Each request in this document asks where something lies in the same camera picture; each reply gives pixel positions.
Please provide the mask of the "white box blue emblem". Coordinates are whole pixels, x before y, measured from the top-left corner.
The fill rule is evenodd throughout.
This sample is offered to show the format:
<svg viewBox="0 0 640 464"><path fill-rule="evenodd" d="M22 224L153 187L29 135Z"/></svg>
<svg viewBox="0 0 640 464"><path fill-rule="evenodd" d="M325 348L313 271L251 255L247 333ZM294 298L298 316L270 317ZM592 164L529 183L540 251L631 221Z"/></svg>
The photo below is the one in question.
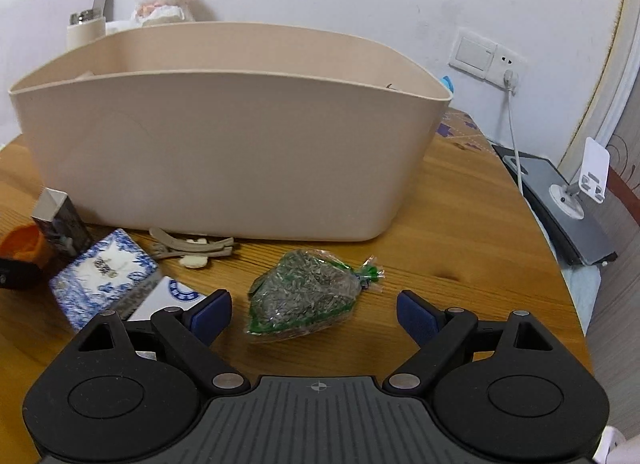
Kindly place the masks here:
<svg viewBox="0 0 640 464"><path fill-rule="evenodd" d="M166 307L179 307L188 310L204 299L206 299L204 294L193 291L192 288L171 279L169 276L164 276L128 320L150 320L154 312Z"/></svg>

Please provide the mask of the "blue white tissue pack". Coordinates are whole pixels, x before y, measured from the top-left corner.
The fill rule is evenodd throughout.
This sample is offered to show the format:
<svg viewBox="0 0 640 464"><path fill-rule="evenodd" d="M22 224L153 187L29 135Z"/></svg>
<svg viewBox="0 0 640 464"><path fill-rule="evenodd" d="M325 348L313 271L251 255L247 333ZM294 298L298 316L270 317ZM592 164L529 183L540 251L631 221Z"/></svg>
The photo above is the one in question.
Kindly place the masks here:
<svg viewBox="0 0 640 464"><path fill-rule="evenodd" d="M96 242L50 280L50 290L78 332L111 309L129 317L162 280L157 262L128 233L117 229Z"/></svg>

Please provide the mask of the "black box gold character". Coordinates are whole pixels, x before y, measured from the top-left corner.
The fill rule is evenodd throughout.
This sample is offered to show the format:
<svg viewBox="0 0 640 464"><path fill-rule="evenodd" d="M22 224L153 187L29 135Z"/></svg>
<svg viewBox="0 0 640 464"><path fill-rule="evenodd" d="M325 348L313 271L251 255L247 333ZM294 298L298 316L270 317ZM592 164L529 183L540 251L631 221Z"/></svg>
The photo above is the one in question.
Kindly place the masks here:
<svg viewBox="0 0 640 464"><path fill-rule="evenodd" d="M0 259L0 288L9 291L31 291L49 279L50 267L34 262Z"/></svg>

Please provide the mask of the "silver-topped small carton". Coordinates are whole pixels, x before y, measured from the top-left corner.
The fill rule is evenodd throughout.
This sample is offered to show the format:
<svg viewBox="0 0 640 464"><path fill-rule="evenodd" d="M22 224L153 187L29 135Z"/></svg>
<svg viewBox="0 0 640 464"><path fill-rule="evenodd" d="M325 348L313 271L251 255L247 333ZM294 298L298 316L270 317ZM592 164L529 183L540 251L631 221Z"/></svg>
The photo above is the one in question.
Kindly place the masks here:
<svg viewBox="0 0 640 464"><path fill-rule="evenodd" d="M46 240L60 253L76 258L93 244L67 193L44 188L32 210L32 220Z"/></svg>

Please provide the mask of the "green seed packet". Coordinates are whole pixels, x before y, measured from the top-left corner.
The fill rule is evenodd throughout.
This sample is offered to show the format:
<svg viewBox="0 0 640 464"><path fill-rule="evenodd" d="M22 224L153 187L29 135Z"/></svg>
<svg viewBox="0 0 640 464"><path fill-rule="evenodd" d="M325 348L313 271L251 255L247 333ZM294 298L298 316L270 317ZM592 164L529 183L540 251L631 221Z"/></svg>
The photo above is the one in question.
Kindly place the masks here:
<svg viewBox="0 0 640 464"><path fill-rule="evenodd" d="M246 332L285 340L349 318L359 296L381 291L385 270L374 257L353 267L327 250L291 250L253 282Z"/></svg>

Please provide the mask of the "beige hair clip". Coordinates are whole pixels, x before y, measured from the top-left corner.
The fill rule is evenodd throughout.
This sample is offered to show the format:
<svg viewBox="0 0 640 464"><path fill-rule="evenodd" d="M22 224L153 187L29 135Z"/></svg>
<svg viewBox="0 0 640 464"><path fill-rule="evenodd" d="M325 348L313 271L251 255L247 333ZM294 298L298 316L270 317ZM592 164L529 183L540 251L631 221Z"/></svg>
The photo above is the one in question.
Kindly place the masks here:
<svg viewBox="0 0 640 464"><path fill-rule="evenodd" d="M182 240L156 227L149 230L149 235L155 241L150 247L154 260L179 258L179 264L188 269L203 269L211 259L231 256L235 244L233 238Z"/></svg>

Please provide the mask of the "grey laptop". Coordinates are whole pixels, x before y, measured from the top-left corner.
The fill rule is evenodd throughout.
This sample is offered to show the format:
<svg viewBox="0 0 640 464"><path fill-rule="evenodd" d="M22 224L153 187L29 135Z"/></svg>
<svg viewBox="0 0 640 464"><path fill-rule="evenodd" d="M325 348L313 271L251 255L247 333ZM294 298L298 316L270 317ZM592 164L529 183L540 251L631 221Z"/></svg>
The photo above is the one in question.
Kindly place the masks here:
<svg viewBox="0 0 640 464"><path fill-rule="evenodd" d="M585 143L578 178L568 182L545 158L515 153L505 146L495 151L515 182L523 189L547 230L556 250L571 266L596 266L614 262L614 247L596 218L588 213L587 201L604 202L610 154L589 138Z"/></svg>

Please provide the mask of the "white phone stand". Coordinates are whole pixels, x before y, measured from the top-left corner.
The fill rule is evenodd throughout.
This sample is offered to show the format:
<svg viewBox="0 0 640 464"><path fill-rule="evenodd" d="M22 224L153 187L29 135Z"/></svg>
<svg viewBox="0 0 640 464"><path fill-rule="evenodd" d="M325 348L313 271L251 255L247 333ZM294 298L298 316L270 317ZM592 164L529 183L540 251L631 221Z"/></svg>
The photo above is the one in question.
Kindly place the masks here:
<svg viewBox="0 0 640 464"><path fill-rule="evenodd" d="M568 218L583 220L581 195L588 196L596 204L605 200L610 154L593 138L587 138L578 178L572 184L552 184L549 195L555 206Z"/></svg>

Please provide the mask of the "beige plastic storage basket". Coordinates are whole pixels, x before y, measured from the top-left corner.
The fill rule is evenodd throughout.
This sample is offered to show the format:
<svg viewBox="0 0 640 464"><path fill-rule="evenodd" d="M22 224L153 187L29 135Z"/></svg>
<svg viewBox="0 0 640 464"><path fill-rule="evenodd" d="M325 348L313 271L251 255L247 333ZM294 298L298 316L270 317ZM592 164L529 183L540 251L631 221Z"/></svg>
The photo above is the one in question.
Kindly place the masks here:
<svg viewBox="0 0 640 464"><path fill-rule="evenodd" d="M452 97L378 42L234 22L108 35L9 95L90 224L332 242L388 228Z"/></svg>

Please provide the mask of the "blue toy figure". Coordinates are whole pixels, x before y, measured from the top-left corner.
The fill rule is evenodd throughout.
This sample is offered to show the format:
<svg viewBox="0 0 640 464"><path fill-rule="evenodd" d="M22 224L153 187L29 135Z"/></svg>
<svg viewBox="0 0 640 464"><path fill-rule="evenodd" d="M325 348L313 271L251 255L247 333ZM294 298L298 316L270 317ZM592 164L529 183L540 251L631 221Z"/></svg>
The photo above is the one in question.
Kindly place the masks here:
<svg viewBox="0 0 640 464"><path fill-rule="evenodd" d="M443 84L444 86L446 86L446 87L447 87L447 89L448 89L450 92L454 92L454 84L452 83L452 81L450 80L450 78L449 78L447 75L442 76L442 78L440 79L440 81L442 82L442 84Z"/></svg>

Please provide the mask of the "white thermos bottle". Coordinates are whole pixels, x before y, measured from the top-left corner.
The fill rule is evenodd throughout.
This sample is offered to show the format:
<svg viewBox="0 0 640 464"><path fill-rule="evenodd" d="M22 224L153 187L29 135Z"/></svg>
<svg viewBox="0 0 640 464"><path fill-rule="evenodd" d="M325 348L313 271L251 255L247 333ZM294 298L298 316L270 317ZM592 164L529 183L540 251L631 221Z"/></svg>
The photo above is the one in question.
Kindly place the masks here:
<svg viewBox="0 0 640 464"><path fill-rule="evenodd" d="M100 8L72 13L67 25L66 50L74 50L106 35L106 22Z"/></svg>

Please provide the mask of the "white wall switch socket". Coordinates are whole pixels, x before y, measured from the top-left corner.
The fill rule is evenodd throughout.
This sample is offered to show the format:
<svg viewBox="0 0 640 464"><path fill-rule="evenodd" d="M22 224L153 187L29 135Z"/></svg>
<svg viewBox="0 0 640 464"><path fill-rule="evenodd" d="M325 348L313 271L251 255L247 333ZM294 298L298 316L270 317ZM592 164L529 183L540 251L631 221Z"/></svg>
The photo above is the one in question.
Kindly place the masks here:
<svg viewBox="0 0 640 464"><path fill-rule="evenodd" d="M448 64L458 71L505 91L515 92L527 71L527 62L515 51L459 28Z"/></svg>

